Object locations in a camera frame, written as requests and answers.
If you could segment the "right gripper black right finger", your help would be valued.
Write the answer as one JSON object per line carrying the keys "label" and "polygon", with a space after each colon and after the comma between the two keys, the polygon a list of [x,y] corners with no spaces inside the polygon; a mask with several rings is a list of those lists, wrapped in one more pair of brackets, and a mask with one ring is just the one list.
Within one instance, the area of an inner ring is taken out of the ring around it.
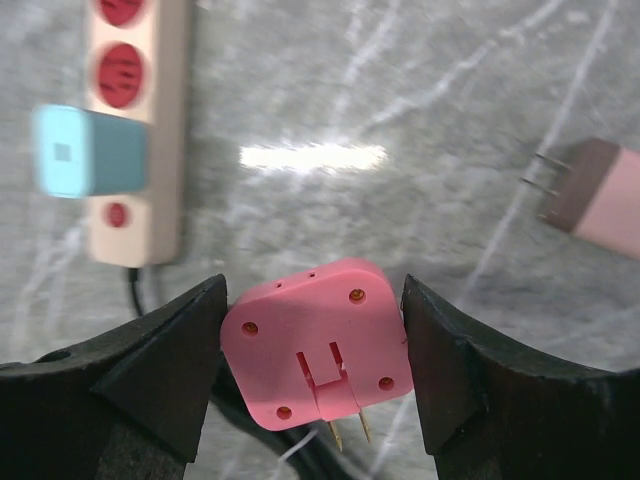
{"label": "right gripper black right finger", "polygon": [[442,479],[635,479],[639,373],[520,343],[413,276],[402,305],[426,452]]}

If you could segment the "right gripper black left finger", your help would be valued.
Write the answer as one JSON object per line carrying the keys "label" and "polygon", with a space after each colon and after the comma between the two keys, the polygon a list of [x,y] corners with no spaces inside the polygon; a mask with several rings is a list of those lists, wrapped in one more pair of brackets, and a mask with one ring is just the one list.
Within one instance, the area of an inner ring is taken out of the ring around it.
{"label": "right gripper black left finger", "polygon": [[226,281],[215,275],[113,330],[4,364],[2,477],[182,478],[197,455],[226,312]]}

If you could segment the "pink square plug adapter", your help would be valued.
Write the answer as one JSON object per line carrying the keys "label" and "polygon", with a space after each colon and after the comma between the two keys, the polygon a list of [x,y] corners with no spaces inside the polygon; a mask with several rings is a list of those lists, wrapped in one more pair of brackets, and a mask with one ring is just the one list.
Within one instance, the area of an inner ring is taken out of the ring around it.
{"label": "pink square plug adapter", "polygon": [[269,431],[333,424],[413,389],[392,285],[365,259],[251,288],[224,318],[220,342],[250,416]]}

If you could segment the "teal plug adapter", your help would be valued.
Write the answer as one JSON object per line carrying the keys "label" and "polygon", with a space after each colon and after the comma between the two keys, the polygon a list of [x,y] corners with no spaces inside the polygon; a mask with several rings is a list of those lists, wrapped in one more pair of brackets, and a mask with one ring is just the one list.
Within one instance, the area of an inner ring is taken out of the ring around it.
{"label": "teal plug adapter", "polygon": [[147,125],[67,105],[31,116],[35,180],[60,198],[142,191],[148,177]]}

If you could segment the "beige power strip red sockets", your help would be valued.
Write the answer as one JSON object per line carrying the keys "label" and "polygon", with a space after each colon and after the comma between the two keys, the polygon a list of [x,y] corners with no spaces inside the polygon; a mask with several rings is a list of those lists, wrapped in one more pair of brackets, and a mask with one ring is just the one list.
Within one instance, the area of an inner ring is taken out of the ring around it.
{"label": "beige power strip red sockets", "polygon": [[185,163],[191,1],[90,1],[87,106],[122,128],[108,145],[134,151],[141,131],[141,190],[87,201],[94,260],[125,268],[172,261],[179,252]]}

